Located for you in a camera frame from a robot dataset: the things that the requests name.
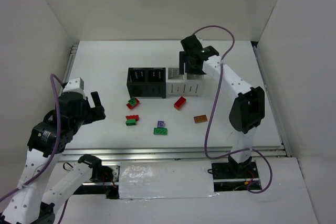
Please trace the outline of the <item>green lego plate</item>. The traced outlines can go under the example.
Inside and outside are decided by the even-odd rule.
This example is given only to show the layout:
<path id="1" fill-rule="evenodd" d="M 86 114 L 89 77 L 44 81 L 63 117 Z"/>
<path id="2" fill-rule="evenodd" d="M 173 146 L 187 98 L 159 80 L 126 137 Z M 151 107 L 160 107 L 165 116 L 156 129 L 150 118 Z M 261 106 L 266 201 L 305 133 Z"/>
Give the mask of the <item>green lego plate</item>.
<path id="1" fill-rule="evenodd" d="M 154 135 L 167 135 L 168 130 L 167 128 L 164 128 L 164 127 L 155 127 L 153 130 L 153 134 Z"/>

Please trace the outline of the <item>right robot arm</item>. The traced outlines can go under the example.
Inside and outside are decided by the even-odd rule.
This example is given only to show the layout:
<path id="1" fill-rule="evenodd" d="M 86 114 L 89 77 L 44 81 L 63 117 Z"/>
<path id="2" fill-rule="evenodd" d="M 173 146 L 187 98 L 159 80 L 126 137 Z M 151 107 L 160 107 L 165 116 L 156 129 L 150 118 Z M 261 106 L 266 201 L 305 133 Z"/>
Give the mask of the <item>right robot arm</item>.
<path id="1" fill-rule="evenodd" d="M 213 107 L 205 133 L 204 143 L 208 143 L 211 124 L 221 91 L 224 91 L 232 103 L 229 122 L 236 132 L 232 150 L 228 158 L 229 171 L 243 173 L 251 162 L 251 152 L 256 128 L 265 117 L 265 92 L 261 87 L 253 87 L 244 81 L 226 63 L 224 58 L 212 46 L 204 47 L 195 35 L 181 40 L 179 64 L 181 73 L 195 75 L 207 74 L 218 82 Z"/>

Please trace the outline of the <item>purple small lego brick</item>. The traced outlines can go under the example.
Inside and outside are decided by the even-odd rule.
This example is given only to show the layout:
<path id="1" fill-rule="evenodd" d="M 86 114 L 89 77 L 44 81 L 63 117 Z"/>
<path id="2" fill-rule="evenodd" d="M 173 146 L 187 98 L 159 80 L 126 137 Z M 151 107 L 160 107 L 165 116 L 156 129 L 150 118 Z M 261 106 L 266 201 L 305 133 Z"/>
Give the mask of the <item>purple small lego brick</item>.
<path id="1" fill-rule="evenodd" d="M 164 123 L 164 121 L 158 121 L 158 123 L 157 123 L 157 127 L 158 127 L 158 128 L 165 128 L 165 123 Z"/>

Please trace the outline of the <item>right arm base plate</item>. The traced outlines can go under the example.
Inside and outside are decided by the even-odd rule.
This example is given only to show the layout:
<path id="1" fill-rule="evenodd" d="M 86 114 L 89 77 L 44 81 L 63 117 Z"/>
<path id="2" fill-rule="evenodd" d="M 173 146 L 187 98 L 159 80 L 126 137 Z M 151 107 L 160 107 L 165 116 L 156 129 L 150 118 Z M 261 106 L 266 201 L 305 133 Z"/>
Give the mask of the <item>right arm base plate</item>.
<path id="1" fill-rule="evenodd" d="M 229 163 L 211 163 L 211 168 L 207 170 L 217 182 L 245 182 L 258 181 L 259 174 L 255 162 L 251 162 L 240 172 L 230 169 Z"/>

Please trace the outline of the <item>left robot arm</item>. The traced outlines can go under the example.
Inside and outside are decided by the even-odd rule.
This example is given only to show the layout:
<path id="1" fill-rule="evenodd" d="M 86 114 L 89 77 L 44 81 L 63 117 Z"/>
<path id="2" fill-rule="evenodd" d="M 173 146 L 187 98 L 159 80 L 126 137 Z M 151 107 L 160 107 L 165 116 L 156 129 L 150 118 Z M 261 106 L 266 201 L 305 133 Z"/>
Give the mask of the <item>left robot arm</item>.
<path id="1" fill-rule="evenodd" d="M 92 92 L 91 97 L 93 108 L 78 92 L 62 93 L 59 106 L 32 129 L 25 167 L 1 213 L 1 223 L 53 223 L 57 212 L 84 182 L 113 182 L 113 170 L 98 157 L 85 154 L 64 178 L 47 189 L 56 163 L 80 127 L 106 117 L 98 93 Z"/>

